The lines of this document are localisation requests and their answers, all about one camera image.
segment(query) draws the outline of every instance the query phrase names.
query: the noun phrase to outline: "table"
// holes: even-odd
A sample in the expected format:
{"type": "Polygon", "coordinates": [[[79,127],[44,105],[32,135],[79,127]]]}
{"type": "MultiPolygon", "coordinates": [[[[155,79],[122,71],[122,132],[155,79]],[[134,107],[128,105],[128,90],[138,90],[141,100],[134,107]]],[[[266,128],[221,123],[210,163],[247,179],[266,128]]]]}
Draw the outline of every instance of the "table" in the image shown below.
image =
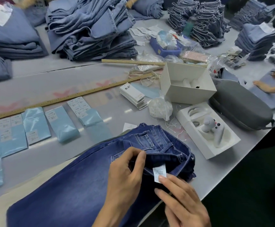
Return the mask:
{"type": "MultiPolygon", "coordinates": [[[[138,21],[134,27],[158,25],[164,30],[170,30],[170,27],[165,23],[167,18],[168,16],[165,15],[158,20],[138,21]]],[[[44,33],[44,29],[44,26],[38,27],[38,31],[48,47],[48,42],[46,42],[48,38],[44,33]]],[[[213,55],[226,52],[234,45],[234,40],[237,38],[237,35],[238,32],[231,30],[225,34],[226,40],[220,46],[208,49],[207,51],[213,55]]],[[[153,53],[153,50],[148,44],[146,46],[137,46],[136,48],[139,52],[144,49],[153,53]]],[[[260,79],[261,76],[273,67],[273,64],[266,61],[247,62],[245,67],[230,71],[244,78],[250,87],[252,80],[260,79]]],[[[23,95],[25,95],[25,97],[31,97],[41,94],[41,99],[47,99],[53,91],[60,91],[62,89],[62,92],[56,93],[63,94],[65,89],[70,89],[70,92],[82,90],[86,87],[84,83],[92,83],[94,85],[107,84],[105,81],[115,81],[118,78],[125,78],[126,75],[124,73],[129,71],[130,68],[132,68],[132,65],[70,62],[60,60],[55,55],[41,59],[14,61],[14,78],[0,82],[0,102],[9,105],[15,100],[22,100],[23,95]]],[[[194,170],[197,177],[191,184],[195,187],[201,199],[203,199],[268,132],[268,130],[256,132],[243,131],[221,115],[221,118],[241,138],[241,141],[220,155],[206,160],[191,138],[182,132],[183,129],[181,125],[176,118],[173,118],[173,115],[171,116],[171,119],[173,119],[172,123],[178,124],[176,124],[176,126],[166,127],[165,121],[152,118],[147,108],[141,111],[135,108],[134,105],[120,95],[117,87],[84,96],[84,99],[91,107],[98,110],[100,116],[114,136],[123,131],[125,122],[135,125],[142,122],[154,125],[159,124],[174,136],[180,134],[178,138],[185,140],[184,142],[195,154],[196,165],[194,170]]],[[[47,111],[60,105],[65,105],[65,103],[50,105],[45,107],[44,110],[47,111]]],[[[0,187],[0,196],[4,194],[8,188],[37,175],[49,167],[70,159],[94,145],[75,114],[70,111],[70,108],[65,107],[65,109],[75,126],[79,129],[80,137],[68,144],[61,145],[50,128],[52,134],[50,139],[41,141],[24,151],[3,158],[4,185],[0,187]]]]}

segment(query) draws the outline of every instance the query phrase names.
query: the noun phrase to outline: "white cardboard box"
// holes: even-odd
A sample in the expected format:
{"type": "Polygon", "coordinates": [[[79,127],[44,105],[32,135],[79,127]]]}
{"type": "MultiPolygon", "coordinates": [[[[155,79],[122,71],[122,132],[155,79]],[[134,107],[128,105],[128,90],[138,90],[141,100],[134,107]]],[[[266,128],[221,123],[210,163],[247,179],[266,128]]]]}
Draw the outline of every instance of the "white cardboard box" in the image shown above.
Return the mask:
{"type": "Polygon", "coordinates": [[[201,103],[216,92],[207,68],[188,64],[167,62],[160,77],[160,86],[162,93],[174,103],[201,103]]]}
{"type": "Polygon", "coordinates": [[[179,111],[177,111],[174,107],[173,113],[206,159],[210,159],[220,154],[240,141],[240,138],[234,133],[234,131],[231,130],[231,128],[206,102],[199,103],[179,111]],[[191,113],[191,116],[189,116],[188,113],[195,108],[197,108],[197,110],[194,111],[195,114],[191,113]],[[204,124],[204,117],[206,115],[210,115],[216,122],[222,123],[225,126],[222,141],[219,147],[215,147],[213,144],[213,132],[210,131],[205,133],[201,130],[201,126],[204,124]],[[193,122],[199,122],[200,124],[196,127],[193,122]]]}

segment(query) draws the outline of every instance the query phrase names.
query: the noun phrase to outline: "plastic bottle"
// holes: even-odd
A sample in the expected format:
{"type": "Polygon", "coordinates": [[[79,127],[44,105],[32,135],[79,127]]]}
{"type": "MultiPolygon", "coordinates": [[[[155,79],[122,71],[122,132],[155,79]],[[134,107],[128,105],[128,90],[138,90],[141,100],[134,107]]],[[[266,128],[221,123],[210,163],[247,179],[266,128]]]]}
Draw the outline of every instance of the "plastic bottle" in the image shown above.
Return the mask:
{"type": "Polygon", "coordinates": [[[193,29],[193,26],[196,22],[196,15],[194,14],[192,17],[189,17],[189,19],[187,20],[187,24],[183,30],[183,35],[185,35],[186,37],[189,37],[191,34],[191,31],[193,29]]]}

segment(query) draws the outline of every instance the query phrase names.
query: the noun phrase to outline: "white paper on jeans stack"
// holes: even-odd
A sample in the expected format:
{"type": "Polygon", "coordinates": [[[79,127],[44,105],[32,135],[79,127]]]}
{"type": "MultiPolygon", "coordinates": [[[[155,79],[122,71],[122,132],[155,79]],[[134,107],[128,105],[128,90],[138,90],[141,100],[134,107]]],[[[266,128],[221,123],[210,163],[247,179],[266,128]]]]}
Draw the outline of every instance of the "white paper on jeans stack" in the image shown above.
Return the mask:
{"type": "Polygon", "coordinates": [[[131,84],[126,83],[120,87],[120,93],[134,104],[139,110],[147,107],[145,101],[145,95],[133,87],[131,84]]]}

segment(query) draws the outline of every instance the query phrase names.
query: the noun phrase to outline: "yellow ruler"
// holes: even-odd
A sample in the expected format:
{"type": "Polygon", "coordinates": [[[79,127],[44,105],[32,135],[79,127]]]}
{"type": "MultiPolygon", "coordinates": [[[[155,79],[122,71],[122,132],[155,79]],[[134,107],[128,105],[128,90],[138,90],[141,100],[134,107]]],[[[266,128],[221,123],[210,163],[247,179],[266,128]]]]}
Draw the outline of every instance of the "yellow ruler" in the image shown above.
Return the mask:
{"type": "Polygon", "coordinates": [[[152,75],[153,75],[152,73],[148,73],[148,74],[137,76],[137,77],[130,78],[130,79],[127,79],[127,80],[122,80],[122,81],[119,81],[119,82],[115,82],[115,83],[112,83],[112,84],[109,84],[109,85],[106,85],[106,86],[103,86],[103,87],[97,87],[97,88],[89,89],[89,90],[86,90],[86,91],[71,94],[71,95],[66,96],[66,97],[52,99],[52,100],[44,101],[44,102],[41,102],[41,103],[29,105],[27,107],[19,108],[19,109],[13,110],[13,111],[8,111],[8,112],[5,112],[5,113],[1,113],[0,114],[0,119],[4,118],[4,117],[8,117],[8,116],[12,116],[12,115],[22,113],[28,108],[45,107],[45,106],[52,105],[52,104],[55,104],[55,103],[59,103],[59,102],[65,101],[65,100],[77,98],[79,96],[84,96],[84,95],[88,95],[88,94],[91,94],[91,93],[94,93],[94,92],[102,91],[102,90],[105,90],[105,89],[108,89],[108,88],[111,88],[111,87],[116,87],[116,86],[119,86],[119,85],[123,85],[123,84],[128,83],[128,82],[133,82],[133,81],[136,81],[136,80],[140,80],[140,79],[152,76],[152,75]]]}
{"type": "Polygon", "coordinates": [[[102,63],[147,64],[147,65],[165,65],[166,64],[164,62],[132,61],[132,60],[108,60],[108,59],[102,59],[102,63]]]}

